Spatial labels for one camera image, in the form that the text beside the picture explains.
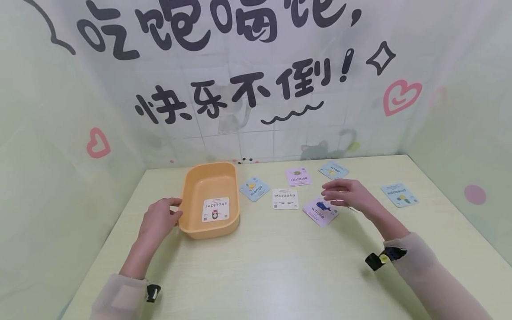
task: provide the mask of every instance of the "black wristband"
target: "black wristband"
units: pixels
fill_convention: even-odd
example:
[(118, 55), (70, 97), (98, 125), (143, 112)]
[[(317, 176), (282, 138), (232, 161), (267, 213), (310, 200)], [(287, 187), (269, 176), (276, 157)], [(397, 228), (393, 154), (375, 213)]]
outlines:
[(146, 302), (154, 303), (157, 299), (158, 293), (162, 290), (162, 287), (159, 285), (149, 285), (147, 286), (147, 300)]
[(367, 265), (372, 268), (373, 271), (377, 271), (380, 269), (384, 264), (395, 261), (403, 257), (407, 253), (407, 250), (396, 248), (396, 247), (387, 247), (384, 249), (383, 252), (381, 252), (379, 255), (376, 255), (374, 253), (370, 254), (366, 259), (365, 262)]

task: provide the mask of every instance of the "finger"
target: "finger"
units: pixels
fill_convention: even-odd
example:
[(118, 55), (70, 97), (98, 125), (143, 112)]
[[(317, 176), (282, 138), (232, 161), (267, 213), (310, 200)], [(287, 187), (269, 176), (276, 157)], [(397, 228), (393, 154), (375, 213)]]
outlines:
[(343, 191), (343, 192), (347, 192), (348, 189), (347, 189), (347, 187), (334, 187), (334, 188), (326, 189), (326, 191)]
[(173, 218), (173, 220), (178, 221), (181, 218), (181, 216), (183, 215), (183, 211), (181, 211), (181, 210), (176, 211), (176, 212), (170, 211), (170, 215)]
[(163, 198), (163, 201), (169, 204), (169, 206), (177, 207), (181, 204), (180, 198)]
[(323, 191), (322, 196), (326, 200), (346, 200), (349, 192), (339, 192), (339, 191)]
[(331, 201), (332, 205), (338, 206), (338, 207), (348, 207), (349, 204), (345, 201)]
[(336, 179), (336, 180), (332, 180), (331, 182), (327, 182), (326, 184), (324, 184), (322, 186), (322, 188), (324, 189), (330, 189), (330, 188), (335, 188), (335, 187), (345, 187), (347, 189), (350, 188), (350, 186), (352, 185), (354, 180), (350, 180), (350, 179)]

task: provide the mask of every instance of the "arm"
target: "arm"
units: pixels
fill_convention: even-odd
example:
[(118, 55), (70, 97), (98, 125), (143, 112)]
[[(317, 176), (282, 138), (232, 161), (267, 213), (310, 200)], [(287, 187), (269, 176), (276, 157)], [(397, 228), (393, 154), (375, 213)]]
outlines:
[(183, 212), (174, 212), (181, 199), (164, 198), (144, 214), (139, 236), (119, 274), (112, 274), (92, 306), (90, 320), (136, 320), (146, 298), (147, 268), (156, 250), (177, 224)]
[(356, 180), (338, 179), (323, 185), (325, 200), (361, 211), (384, 238), (384, 245), (407, 250), (394, 261), (433, 320), (492, 320), (480, 303), (437, 260), (428, 245), (410, 233)]

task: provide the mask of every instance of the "wooden table surface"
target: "wooden table surface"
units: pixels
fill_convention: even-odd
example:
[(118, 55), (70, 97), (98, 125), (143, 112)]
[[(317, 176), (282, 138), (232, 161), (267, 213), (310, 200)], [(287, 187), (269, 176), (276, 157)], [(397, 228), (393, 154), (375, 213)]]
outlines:
[[(408, 156), (336, 160), (411, 231), (422, 236), (444, 266), (495, 320), (510, 319), (512, 268)], [(243, 164), (239, 185), (256, 176), (271, 188), (288, 187), (284, 170), (306, 167), (313, 184), (295, 187), (301, 208), (329, 179), (326, 160)], [(64, 320), (87, 319), (111, 273), (135, 241), (142, 215), (162, 197), (180, 197), (188, 168), (147, 170)], [(420, 203), (396, 208), (380, 187), (402, 182)], [(257, 202), (240, 194), (241, 221), (225, 237), (195, 241), (177, 228), (155, 255), (148, 279), (162, 286), (143, 319), (429, 319), (392, 265), (373, 272), (364, 263), (382, 240), (363, 215), (342, 208), (326, 228), (302, 210), (273, 210), (272, 192)]]

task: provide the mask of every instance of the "pink heart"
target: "pink heart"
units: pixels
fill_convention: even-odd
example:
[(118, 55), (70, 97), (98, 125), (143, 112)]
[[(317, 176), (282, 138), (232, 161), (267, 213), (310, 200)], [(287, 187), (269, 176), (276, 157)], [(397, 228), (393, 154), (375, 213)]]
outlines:
[[(91, 156), (91, 158), (103, 158), (104, 156), (110, 153), (109, 142), (106, 140), (106, 136), (103, 133), (103, 131), (100, 130), (100, 128), (92, 128), (91, 132), (89, 133), (89, 136), (91, 137), (91, 139), (87, 143), (87, 153)], [(104, 148), (100, 151), (93, 150), (93, 148), (98, 145), (98, 140), (96, 139), (96, 136), (99, 136), (101, 142), (103, 142), (104, 145)]]
[[(402, 106), (399, 106), (398, 108), (396, 109), (393, 109), (393, 110), (390, 110), (389, 109), (389, 102), (390, 102), (390, 94), (391, 94), (391, 91), (397, 87), (397, 86), (400, 86), (401, 89), (400, 89), (400, 96), (403, 96), (404, 94), (406, 94), (407, 92), (409, 92), (410, 90), (416, 90), (416, 95), (414, 95), (414, 97), (407, 101), (406, 98), (398, 101), (396, 100), (396, 98), (393, 98), (393, 100), (391, 101), (394, 105), (399, 105), (399, 104), (402, 104), (405, 102), (404, 105)], [(421, 83), (419, 82), (416, 82), (416, 83), (413, 83), (411, 84), (410, 86), (407, 85), (407, 81), (405, 80), (398, 80), (398, 81), (395, 81), (393, 84), (391, 84), (389, 86), (389, 88), (386, 90), (386, 93), (384, 93), (384, 113), (386, 114), (386, 117), (389, 117), (389, 116), (392, 116), (394, 115), (395, 113), (398, 113), (404, 109), (407, 109), (408, 107), (412, 106), (416, 100), (418, 100), (418, 97), (419, 97), (419, 94), (421, 93), (421, 89), (423, 88), (423, 86), (421, 85)]]

